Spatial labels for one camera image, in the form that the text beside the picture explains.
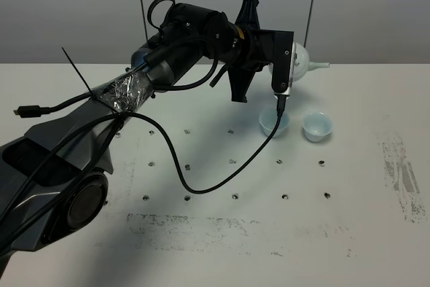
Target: table surface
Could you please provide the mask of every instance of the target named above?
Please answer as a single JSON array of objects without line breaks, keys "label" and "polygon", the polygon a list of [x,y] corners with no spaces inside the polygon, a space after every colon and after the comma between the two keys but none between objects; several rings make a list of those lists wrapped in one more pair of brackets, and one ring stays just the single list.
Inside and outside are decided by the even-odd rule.
[{"label": "table surface", "polygon": [[[125,65],[78,67],[93,87]],[[69,65],[0,65],[0,73],[0,145],[75,108],[20,119],[19,105],[53,106],[85,91]],[[97,218],[38,252],[16,253],[0,286],[428,286],[429,84],[429,65],[309,72],[293,84],[288,131],[229,184],[188,202],[163,137],[131,120],[111,144],[115,171]],[[204,189],[265,140],[258,115],[275,105],[268,71],[247,97],[230,102],[225,77],[213,89],[158,94],[139,112],[165,127],[190,186]],[[311,111],[333,121],[323,142],[303,136]]]}]

